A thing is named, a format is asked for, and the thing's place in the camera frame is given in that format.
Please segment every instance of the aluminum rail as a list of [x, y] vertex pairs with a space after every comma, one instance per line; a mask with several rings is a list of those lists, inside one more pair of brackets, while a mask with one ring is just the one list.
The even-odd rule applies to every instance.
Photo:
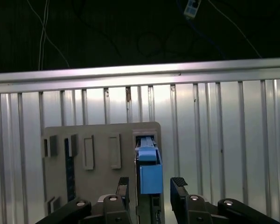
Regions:
[[0, 83], [271, 68], [280, 68], [280, 58], [0, 73]]

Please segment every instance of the black background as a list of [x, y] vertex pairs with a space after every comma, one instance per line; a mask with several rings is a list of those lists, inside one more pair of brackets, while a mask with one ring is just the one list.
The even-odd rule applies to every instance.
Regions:
[[[187, 0], [180, 1], [184, 9]], [[42, 19], [45, 2], [30, 0]], [[212, 2], [243, 30], [263, 58], [280, 57], [280, 0]], [[202, 0], [192, 22], [228, 60], [258, 58], [207, 0]], [[42, 25], [27, 0], [0, 0], [0, 72], [38, 70], [41, 33]], [[188, 25], [175, 0], [50, 0], [47, 34], [71, 68], [223, 60]], [[48, 41], [44, 49], [44, 70], [67, 68]]]

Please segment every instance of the rectangular slot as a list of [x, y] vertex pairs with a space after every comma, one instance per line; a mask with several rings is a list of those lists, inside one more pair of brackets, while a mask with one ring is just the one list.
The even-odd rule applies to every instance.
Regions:
[[121, 168], [119, 134], [112, 134], [108, 138], [109, 162], [112, 169]]
[[94, 169], [94, 144], [93, 136], [84, 139], [83, 147], [83, 167], [86, 170]]
[[47, 139], [44, 139], [44, 153], [45, 153], [45, 157], [48, 157], [48, 140]]
[[66, 173], [66, 189], [68, 202], [75, 199], [75, 165], [74, 158], [70, 157], [69, 139], [64, 140], [65, 150], [65, 173]]

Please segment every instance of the metal bolt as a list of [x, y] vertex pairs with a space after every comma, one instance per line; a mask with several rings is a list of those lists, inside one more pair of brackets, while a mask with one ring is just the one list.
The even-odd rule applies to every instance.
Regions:
[[225, 204], [229, 205], [229, 206], [232, 206], [233, 202], [231, 201], [224, 201]]
[[193, 201], [197, 201], [197, 200], [198, 200], [198, 197], [197, 197], [197, 196], [191, 196], [191, 199], [192, 199]]
[[117, 197], [109, 197], [109, 200], [110, 200], [110, 201], [116, 201], [116, 200], [117, 200]]
[[85, 205], [85, 202], [78, 202], [77, 203], [77, 206], [81, 207], [81, 206], [84, 206]]

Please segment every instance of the blue plastic part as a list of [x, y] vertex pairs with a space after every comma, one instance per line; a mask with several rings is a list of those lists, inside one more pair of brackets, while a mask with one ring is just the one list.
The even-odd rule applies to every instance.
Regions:
[[138, 160], [143, 161], [157, 161], [157, 152], [155, 147], [140, 148], [138, 152]]
[[140, 193], [161, 194], [163, 192], [162, 159], [158, 147], [151, 136], [142, 137], [140, 147], [136, 148], [140, 164]]
[[161, 194], [163, 192], [162, 165], [140, 166], [140, 193]]

